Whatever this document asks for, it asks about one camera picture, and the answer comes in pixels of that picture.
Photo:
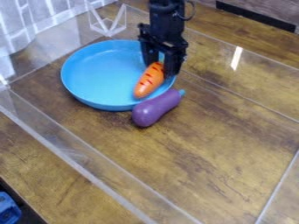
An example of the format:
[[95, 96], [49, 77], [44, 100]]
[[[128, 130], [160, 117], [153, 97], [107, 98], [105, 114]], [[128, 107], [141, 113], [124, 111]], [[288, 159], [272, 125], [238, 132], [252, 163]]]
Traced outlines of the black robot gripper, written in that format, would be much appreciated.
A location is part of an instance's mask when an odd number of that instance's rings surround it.
[[187, 41], [183, 39], [185, 0], [149, 0], [149, 23], [140, 23], [139, 42], [144, 64], [149, 66], [159, 60], [159, 53], [164, 54], [163, 75], [168, 79], [181, 69]]

